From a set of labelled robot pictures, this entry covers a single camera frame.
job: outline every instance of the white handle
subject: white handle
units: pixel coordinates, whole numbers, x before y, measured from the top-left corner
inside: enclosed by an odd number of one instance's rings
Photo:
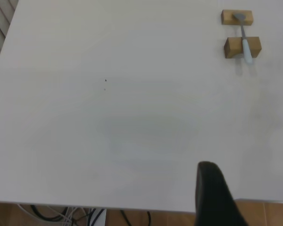
[[[244,60],[248,65],[253,64],[253,57],[250,53],[250,47],[249,43],[247,42],[247,39],[242,40],[242,46],[243,46],[243,54],[244,54]]]

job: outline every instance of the wooden holder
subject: wooden holder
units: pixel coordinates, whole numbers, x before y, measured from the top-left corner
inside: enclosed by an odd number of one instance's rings
[[[256,58],[262,49],[259,37],[247,37],[247,41],[251,56]],[[233,58],[233,56],[243,53],[242,37],[227,38],[224,49],[226,58]]]
[[[243,13],[246,18],[243,25],[251,25],[254,22],[253,13],[250,10],[229,10],[224,9],[221,13],[221,21],[224,25],[240,25],[240,22],[233,17],[233,13]]]

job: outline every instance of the white tabletop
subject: white tabletop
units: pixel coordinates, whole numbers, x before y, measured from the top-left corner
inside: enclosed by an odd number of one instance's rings
[[[253,67],[224,58],[222,9],[253,10]],[[283,0],[20,0],[0,201],[192,212],[203,160],[234,198],[283,201]]]

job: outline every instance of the wooden floor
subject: wooden floor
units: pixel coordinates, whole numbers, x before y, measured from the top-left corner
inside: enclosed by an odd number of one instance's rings
[[[237,202],[239,210],[250,226],[283,226],[283,204],[262,202]],[[132,226],[147,226],[148,217],[145,211],[125,211]],[[152,212],[152,226],[193,226],[193,214]],[[0,226],[52,226],[53,224],[32,219],[14,204],[0,203]],[[120,211],[108,210],[106,226],[127,226]]]

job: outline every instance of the cable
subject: cable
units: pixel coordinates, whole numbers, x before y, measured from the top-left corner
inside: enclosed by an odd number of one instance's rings
[[[102,214],[102,212],[104,211],[104,209],[101,209],[100,212],[96,215],[95,219],[93,220],[91,226],[94,226],[97,219],[100,217],[100,215]]]
[[[128,224],[128,226],[132,226],[131,223],[130,223],[130,221],[128,220],[128,218],[127,218],[125,212],[124,212],[123,210],[121,210],[121,213],[122,213],[123,218],[125,219],[126,223]]]
[[[149,219],[149,223],[148,223],[148,226],[151,226],[151,214],[149,211],[147,211],[147,215],[148,215],[148,219]]]
[[[70,221],[71,222],[71,219],[70,218],[68,218],[68,217],[66,217],[65,215],[62,215],[61,213],[59,213],[58,211],[56,211],[56,210],[54,210],[52,207],[50,207],[50,206],[46,206],[48,209],[50,209],[51,211],[53,211],[53,212],[55,212],[55,213],[57,213],[57,214],[59,214],[62,218],[64,218],[65,220],[68,220],[68,221]]]
[[[57,222],[57,221],[60,221],[60,220],[63,219],[63,217],[61,217],[59,215],[54,216],[52,218],[45,217],[38,211],[38,209],[37,209],[37,207],[35,205],[30,205],[30,207],[32,208],[32,210],[35,213],[35,215],[37,215],[39,218],[41,218],[43,220],[46,220],[46,221],[49,221],[49,222]],[[68,209],[68,207],[65,207],[61,214],[65,215],[66,212],[67,212],[67,209]]]
[[[20,204],[17,204],[17,206],[18,206],[23,212],[25,212],[27,215],[31,216],[32,218],[34,218],[34,219],[36,219],[36,220],[38,220],[38,221],[45,222],[45,223],[51,223],[51,224],[62,224],[62,223],[68,224],[68,225],[70,224],[70,223],[67,223],[67,222],[55,222],[55,221],[50,222],[50,221],[46,221],[46,220],[40,219],[40,218],[36,217],[35,215],[31,214],[30,212],[28,212],[28,211],[27,211],[26,209],[24,209]]]
[[[87,220],[87,225],[89,226],[90,225],[90,221],[91,221],[91,217],[93,216],[94,212],[96,211],[96,208],[94,208],[91,213],[89,213],[89,217],[88,217],[88,220]]]
[[[120,210],[121,211],[121,214],[123,215],[123,218],[125,219],[126,223],[128,226],[132,226],[130,221],[128,220],[125,212],[123,210]],[[151,214],[149,211],[147,211],[147,215],[148,215],[148,219],[149,219],[149,223],[148,223],[148,226],[151,226]]]

